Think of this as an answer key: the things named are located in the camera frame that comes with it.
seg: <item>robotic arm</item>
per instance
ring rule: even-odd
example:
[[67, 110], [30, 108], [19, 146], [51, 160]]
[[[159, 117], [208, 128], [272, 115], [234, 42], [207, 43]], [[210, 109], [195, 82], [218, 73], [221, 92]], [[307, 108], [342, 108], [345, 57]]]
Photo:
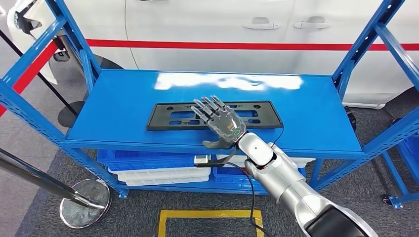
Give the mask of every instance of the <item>robotic arm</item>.
[[220, 140], [204, 141], [210, 149], [235, 147], [244, 152], [246, 170], [261, 183], [277, 203], [282, 203], [309, 237], [375, 237], [374, 230], [357, 214], [341, 207], [312, 189], [297, 165], [275, 144], [266, 144], [252, 132], [235, 112], [216, 96], [194, 102], [192, 110], [215, 132]]

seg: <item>yellow floor tape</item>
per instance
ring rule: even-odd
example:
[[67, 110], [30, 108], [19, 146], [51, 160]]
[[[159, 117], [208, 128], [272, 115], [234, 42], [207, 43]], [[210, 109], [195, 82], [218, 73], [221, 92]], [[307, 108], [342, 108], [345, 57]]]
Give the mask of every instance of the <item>yellow floor tape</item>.
[[[211, 210], [211, 211], [169, 211], [160, 212], [159, 234], [158, 237], [166, 237], [167, 218], [249, 218], [250, 210]], [[259, 210], [253, 211], [253, 218], [257, 225], [262, 225], [262, 213]], [[257, 237], [264, 237], [261, 230], [256, 229]]]

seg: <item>blue plastic crate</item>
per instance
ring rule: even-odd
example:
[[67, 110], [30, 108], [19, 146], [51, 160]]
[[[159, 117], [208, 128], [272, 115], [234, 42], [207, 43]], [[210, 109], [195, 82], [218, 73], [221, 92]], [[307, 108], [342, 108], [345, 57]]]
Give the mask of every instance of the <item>blue plastic crate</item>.
[[[250, 182], [246, 175], [235, 167], [214, 167], [212, 168], [215, 181], [218, 183], [239, 184], [241, 187], [250, 187]], [[254, 189], [264, 190], [262, 185], [251, 178]]]
[[194, 166], [193, 154], [99, 150], [97, 161], [111, 171]]

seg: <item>black cable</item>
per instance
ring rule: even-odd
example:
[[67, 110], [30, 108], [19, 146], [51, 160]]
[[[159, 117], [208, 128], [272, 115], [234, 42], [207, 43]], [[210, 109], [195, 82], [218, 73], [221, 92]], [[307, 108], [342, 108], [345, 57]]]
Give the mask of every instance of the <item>black cable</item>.
[[246, 177], [248, 178], [249, 182], [250, 182], [250, 187], [251, 187], [251, 195], [252, 195], [252, 201], [251, 201], [251, 209], [250, 209], [250, 223], [252, 226], [258, 228], [259, 230], [261, 230], [262, 232], [265, 233], [265, 235], [267, 235], [268, 237], [272, 237], [272, 235], [270, 235], [263, 227], [258, 226], [254, 221], [253, 221], [253, 210], [254, 210], [254, 199], [255, 199], [255, 195], [254, 195], [254, 187], [253, 187], [253, 182], [251, 181], [250, 176], [238, 165], [231, 163], [231, 162], [227, 162], [226, 164], [229, 164], [231, 166], [234, 166], [236, 168], [238, 168], [239, 170], [241, 170]]
[[[14, 43], [3, 33], [3, 31], [0, 30], [0, 36], [1, 38], [19, 55], [19, 57], [22, 57], [23, 53], [14, 45]], [[37, 73], [38, 77], [45, 83], [46, 86], [52, 91], [52, 93], [55, 94], [55, 96], [58, 97], [61, 102], [67, 107], [67, 109], [72, 112], [75, 116], [77, 116], [77, 112], [71, 107], [67, 101], [58, 93], [58, 91], [51, 85], [51, 83], [48, 82], [48, 80], [41, 74]]]
[[284, 129], [285, 129], [285, 127], [283, 127], [282, 128], [282, 131], [281, 131], [281, 133], [279, 134], [279, 136], [275, 139], [275, 141], [274, 141], [274, 143], [272, 144], [272, 146], [271, 146], [271, 148], [273, 148], [274, 147], [274, 145], [275, 145], [275, 143], [277, 142], [277, 140], [282, 136], [282, 134], [284, 133]]

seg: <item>lower shelf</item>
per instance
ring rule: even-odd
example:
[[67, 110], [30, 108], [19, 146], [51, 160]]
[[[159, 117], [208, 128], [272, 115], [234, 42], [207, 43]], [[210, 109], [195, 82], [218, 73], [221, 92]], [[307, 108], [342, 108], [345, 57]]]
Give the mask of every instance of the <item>lower shelf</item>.
[[[305, 168], [298, 169], [300, 173], [305, 174]], [[120, 187], [124, 189], [136, 190], [154, 190], [154, 191], [178, 191], [178, 192], [199, 192], [199, 193], [220, 193], [220, 194], [251, 194], [250, 185], [243, 184], [227, 184], [215, 181], [214, 175], [209, 175], [206, 182], [183, 183], [183, 184], [165, 184], [150, 186], [127, 186], [124, 182], [120, 182]], [[255, 186], [254, 193], [256, 195], [268, 195], [268, 192]]]

